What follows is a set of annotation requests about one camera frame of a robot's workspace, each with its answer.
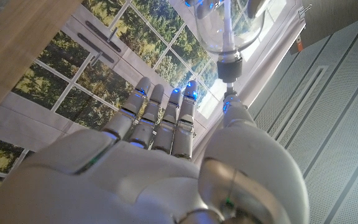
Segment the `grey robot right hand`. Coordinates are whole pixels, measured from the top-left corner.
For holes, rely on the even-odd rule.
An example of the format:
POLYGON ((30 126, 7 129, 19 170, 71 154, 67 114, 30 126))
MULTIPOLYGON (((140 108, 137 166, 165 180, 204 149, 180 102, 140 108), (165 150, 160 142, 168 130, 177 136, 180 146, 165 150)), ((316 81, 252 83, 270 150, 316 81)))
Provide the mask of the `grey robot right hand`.
POLYGON ((223 126, 191 162, 197 91, 142 78, 99 131, 83 129, 24 160, 0 186, 0 223, 308 223, 303 175, 257 127, 231 86, 223 126))

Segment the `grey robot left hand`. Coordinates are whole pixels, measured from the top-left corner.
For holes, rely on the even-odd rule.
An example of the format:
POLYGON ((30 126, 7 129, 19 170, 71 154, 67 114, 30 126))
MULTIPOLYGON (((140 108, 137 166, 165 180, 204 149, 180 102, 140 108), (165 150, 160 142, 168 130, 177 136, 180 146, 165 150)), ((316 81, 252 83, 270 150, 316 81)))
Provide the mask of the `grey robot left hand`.
POLYGON ((244 14, 249 19, 255 19, 261 16, 269 4, 269 0, 247 0, 244 3, 231 0, 184 0, 187 7, 193 7, 197 19, 204 19, 213 11, 220 8, 224 9, 226 3, 229 4, 229 9, 234 9, 234 14, 240 9, 240 5, 244 6, 244 14))

